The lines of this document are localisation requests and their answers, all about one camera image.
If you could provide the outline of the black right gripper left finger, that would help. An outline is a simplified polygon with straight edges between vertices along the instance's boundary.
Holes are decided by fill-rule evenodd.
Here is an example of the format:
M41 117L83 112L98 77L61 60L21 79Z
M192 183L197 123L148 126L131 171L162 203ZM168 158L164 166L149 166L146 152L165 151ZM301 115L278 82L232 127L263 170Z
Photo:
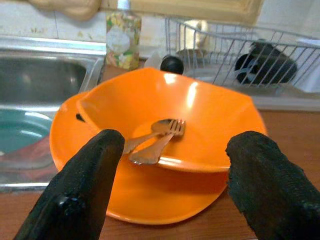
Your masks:
M92 137L49 182L14 239L99 239L124 143L114 129Z

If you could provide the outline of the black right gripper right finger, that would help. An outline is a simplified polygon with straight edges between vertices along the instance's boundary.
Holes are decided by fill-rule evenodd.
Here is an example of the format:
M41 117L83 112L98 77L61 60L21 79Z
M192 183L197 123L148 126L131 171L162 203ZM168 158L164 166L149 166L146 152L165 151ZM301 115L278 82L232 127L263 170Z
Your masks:
M277 143L257 131L233 136L228 194L259 240L318 240L320 191Z

